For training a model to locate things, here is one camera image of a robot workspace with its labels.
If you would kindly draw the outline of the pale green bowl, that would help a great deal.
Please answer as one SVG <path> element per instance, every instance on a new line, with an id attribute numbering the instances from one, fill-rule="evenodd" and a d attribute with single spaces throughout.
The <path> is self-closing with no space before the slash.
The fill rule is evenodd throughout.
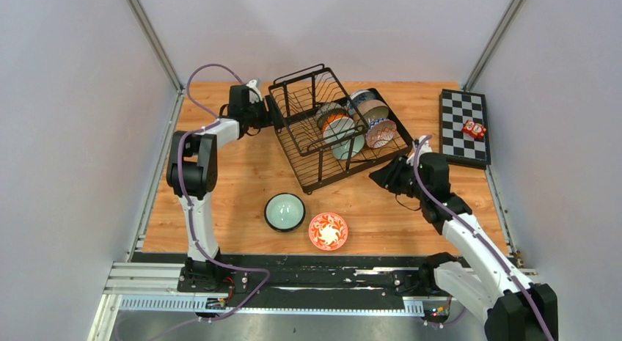
<path id="1" fill-rule="evenodd" d="M 340 161 L 347 160 L 351 156 L 357 155 L 365 146 L 365 137 L 358 135 L 350 137 L 332 147 L 333 156 Z"/>

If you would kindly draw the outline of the white orange bowl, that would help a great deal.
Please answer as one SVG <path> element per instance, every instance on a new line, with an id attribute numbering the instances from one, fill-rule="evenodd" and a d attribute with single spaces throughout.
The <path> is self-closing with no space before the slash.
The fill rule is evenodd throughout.
<path id="1" fill-rule="evenodd" d="M 331 116 L 322 128 L 322 142 L 331 144 L 347 136 L 355 128 L 355 122 L 347 115 Z"/>

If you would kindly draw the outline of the red floral small bowl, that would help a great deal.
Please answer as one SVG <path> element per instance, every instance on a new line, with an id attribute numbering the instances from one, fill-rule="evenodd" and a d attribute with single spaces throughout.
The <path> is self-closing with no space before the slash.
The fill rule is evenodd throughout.
<path id="1" fill-rule="evenodd" d="M 340 249 L 348 240 L 348 234 L 345 219 L 336 213 L 319 213 L 308 227 L 308 237 L 312 244 L 328 252 Z"/>

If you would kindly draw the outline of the brown cream glazed bowl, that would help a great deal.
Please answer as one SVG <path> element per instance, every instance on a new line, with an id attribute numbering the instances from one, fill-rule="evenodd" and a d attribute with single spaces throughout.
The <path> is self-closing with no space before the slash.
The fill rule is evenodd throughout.
<path id="1" fill-rule="evenodd" d="M 381 100 L 366 100 L 353 107 L 355 131 L 367 130 L 373 121 L 387 118 L 388 105 Z"/>

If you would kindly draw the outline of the small red toy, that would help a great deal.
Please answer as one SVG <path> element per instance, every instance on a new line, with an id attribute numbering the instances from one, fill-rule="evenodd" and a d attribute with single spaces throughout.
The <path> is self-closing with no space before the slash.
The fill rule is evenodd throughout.
<path id="1" fill-rule="evenodd" d="M 485 138 L 487 129 L 483 124 L 479 122 L 475 122 L 474 120 L 467 120 L 463 124 L 463 128 L 461 131 L 462 133 L 471 136 L 474 140 L 482 140 Z"/>

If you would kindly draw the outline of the blue floral bowl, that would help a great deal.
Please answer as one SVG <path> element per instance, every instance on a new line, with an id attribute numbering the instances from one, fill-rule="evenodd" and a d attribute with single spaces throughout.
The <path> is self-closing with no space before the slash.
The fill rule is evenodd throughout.
<path id="1" fill-rule="evenodd" d="M 350 115 L 355 114 L 354 107 L 358 106 L 360 103 L 363 103 L 368 100 L 375 100 L 376 96 L 369 89 L 361 89 L 349 96 L 349 100 L 346 103 L 348 113 Z"/>

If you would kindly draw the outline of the black cream patterned bowl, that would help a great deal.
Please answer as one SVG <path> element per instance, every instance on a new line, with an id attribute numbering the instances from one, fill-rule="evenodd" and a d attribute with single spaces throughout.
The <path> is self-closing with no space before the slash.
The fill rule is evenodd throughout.
<path id="1" fill-rule="evenodd" d="M 318 128 L 322 128 L 326 121 L 334 115 L 345 114 L 346 109 L 343 105 L 335 102 L 323 104 L 315 114 L 315 123 Z"/>

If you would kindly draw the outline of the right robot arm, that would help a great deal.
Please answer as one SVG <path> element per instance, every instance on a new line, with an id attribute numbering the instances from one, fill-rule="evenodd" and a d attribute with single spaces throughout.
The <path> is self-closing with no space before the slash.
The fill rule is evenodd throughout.
<path id="1" fill-rule="evenodd" d="M 471 272 L 442 252 L 427 257 L 419 285 L 457 298 L 482 324 L 487 340 L 558 340 L 557 294 L 520 271 L 487 236 L 468 204 L 452 192 L 445 157 L 400 155 L 370 173 L 378 186 L 418 199 L 424 219 L 456 247 Z"/>

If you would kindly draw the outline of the black celadon bowl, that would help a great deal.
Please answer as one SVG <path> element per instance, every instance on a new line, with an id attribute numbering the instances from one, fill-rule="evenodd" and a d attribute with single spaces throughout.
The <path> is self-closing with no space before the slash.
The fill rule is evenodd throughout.
<path id="1" fill-rule="evenodd" d="M 303 201 L 291 193 L 280 193 L 270 198 L 264 208 L 267 225 L 277 232 L 291 232 L 304 222 L 307 210 Z"/>

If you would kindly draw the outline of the black white checkerboard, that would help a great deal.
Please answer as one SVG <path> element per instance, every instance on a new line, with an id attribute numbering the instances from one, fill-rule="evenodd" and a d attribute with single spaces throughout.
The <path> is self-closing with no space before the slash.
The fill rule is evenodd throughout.
<path id="1" fill-rule="evenodd" d="M 447 162 L 475 169 L 491 164 L 484 94 L 443 89 L 439 95 L 439 149 Z"/>

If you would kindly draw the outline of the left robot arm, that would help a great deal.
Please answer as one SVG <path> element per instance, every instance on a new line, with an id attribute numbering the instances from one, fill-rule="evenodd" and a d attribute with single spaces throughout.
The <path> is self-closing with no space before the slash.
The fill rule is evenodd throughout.
<path id="1" fill-rule="evenodd" d="M 174 133 L 169 151 L 166 180 L 180 200 L 186 220 L 188 251 L 182 277 L 197 283 L 208 292 L 224 284 L 224 270 L 258 272 L 262 268 L 242 268 L 222 263 L 213 228 L 212 193 L 218 179 L 218 151 L 238 141 L 250 128 L 260 130 L 269 124 L 268 112 L 260 92 L 260 82 L 252 79 L 230 87 L 229 103 L 209 125 L 192 131 Z"/>

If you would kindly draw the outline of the red patterned bowl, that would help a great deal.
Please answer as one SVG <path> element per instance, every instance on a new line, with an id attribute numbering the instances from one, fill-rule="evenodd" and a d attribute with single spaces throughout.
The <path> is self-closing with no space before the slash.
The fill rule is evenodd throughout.
<path id="1" fill-rule="evenodd" d="M 383 147 L 393 140 L 396 130 L 396 123 L 388 118 L 374 120 L 365 134 L 366 145 L 371 149 Z"/>

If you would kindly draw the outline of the black wire dish rack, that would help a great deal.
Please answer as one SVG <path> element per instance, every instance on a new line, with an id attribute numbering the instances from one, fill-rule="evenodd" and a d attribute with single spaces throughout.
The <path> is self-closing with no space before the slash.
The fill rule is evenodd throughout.
<path id="1" fill-rule="evenodd" d="M 274 130 L 305 194 L 411 150 L 412 137 L 389 111 L 391 138 L 369 146 L 370 126 L 330 67 L 317 64 L 274 79 L 266 96 Z"/>

